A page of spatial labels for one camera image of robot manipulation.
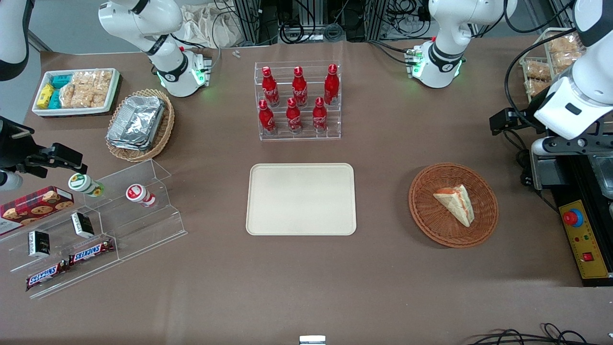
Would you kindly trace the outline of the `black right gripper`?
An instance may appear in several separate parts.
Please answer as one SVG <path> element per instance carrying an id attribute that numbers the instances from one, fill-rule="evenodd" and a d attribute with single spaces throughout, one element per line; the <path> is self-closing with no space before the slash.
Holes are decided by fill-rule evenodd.
<path id="1" fill-rule="evenodd" d="M 24 164 L 25 171 L 32 175 L 47 175 L 48 168 L 63 168 L 86 174 L 88 166 L 82 163 L 83 155 L 61 143 L 39 150 L 46 160 L 27 159 L 38 153 L 33 138 L 34 130 L 5 117 L 0 118 L 0 167 L 5 171 L 17 171 Z"/>

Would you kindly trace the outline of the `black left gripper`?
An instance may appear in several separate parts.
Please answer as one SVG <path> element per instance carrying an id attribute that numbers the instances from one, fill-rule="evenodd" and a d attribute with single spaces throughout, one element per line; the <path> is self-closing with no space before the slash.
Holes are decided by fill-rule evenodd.
<path id="1" fill-rule="evenodd" d="M 546 93 L 539 93 L 532 97 L 527 107 L 522 110 L 515 109 L 523 125 L 533 127 L 538 134 L 546 132 L 546 126 L 535 118 L 536 111 L 544 104 Z M 502 109 L 489 118 L 490 131 L 493 136 L 501 135 L 506 131 L 521 129 L 517 116 L 512 109 Z"/>

